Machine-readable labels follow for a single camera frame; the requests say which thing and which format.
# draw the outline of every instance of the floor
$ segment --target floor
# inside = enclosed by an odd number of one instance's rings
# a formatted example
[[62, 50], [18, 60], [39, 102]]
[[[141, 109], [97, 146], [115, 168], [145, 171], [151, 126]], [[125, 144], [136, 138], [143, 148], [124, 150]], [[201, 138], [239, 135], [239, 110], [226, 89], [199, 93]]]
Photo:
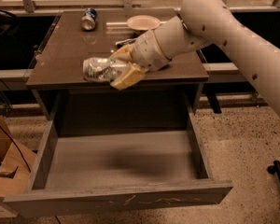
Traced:
[[[218, 205], [40, 218], [5, 218], [0, 224], [39, 223], [280, 223], [280, 184], [267, 167], [280, 160], [280, 119], [260, 99], [219, 96], [222, 114], [203, 97], [196, 119], [217, 180], [233, 189]], [[37, 149], [46, 120], [37, 105], [14, 106], [6, 119], [15, 138]]]

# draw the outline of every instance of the can lid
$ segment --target can lid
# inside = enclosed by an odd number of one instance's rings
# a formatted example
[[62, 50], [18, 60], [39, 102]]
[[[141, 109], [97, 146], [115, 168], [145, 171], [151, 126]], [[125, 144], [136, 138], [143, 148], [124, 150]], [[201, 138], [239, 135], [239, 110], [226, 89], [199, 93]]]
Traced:
[[92, 17], [86, 16], [82, 18], [82, 27], [85, 30], [92, 30], [95, 27], [95, 21]]

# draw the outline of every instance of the speckled floor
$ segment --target speckled floor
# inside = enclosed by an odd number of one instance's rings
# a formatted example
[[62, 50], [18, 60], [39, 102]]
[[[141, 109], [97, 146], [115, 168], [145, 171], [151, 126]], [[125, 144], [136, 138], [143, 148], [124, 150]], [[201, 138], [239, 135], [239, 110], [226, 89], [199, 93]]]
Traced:
[[[280, 223], [280, 184], [267, 167], [280, 160], [280, 119], [266, 105], [248, 97], [219, 97], [222, 114], [214, 114], [205, 99], [196, 118], [205, 151], [218, 180], [234, 187], [219, 205], [58, 217], [65, 223]], [[34, 107], [15, 108], [6, 119], [22, 143], [37, 149], [46, 120]], [[7, 218], [0, 224], [58, 221], [55, 217]]]

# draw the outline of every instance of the soda can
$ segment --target soda can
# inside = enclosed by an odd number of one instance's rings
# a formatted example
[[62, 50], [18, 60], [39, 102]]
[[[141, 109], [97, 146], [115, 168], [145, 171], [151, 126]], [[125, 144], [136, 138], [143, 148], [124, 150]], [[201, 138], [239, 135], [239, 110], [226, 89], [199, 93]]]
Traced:
[[81, 19], [82, 27], [84, 30], [90, 31], [95, 28], [95, 23], [97, 21], [97, 12], [94, 8], [87, 8]]

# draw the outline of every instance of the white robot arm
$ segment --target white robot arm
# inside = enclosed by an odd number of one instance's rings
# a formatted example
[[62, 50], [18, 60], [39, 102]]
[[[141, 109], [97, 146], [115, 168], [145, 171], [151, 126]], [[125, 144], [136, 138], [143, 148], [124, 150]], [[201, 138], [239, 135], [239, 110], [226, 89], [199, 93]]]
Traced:
[[156, 71], [179, 53], [214, 43], [280, 117], [280, 49], [238, 22], [222, 0], [184, 0], [180, 15], [113, 57]]

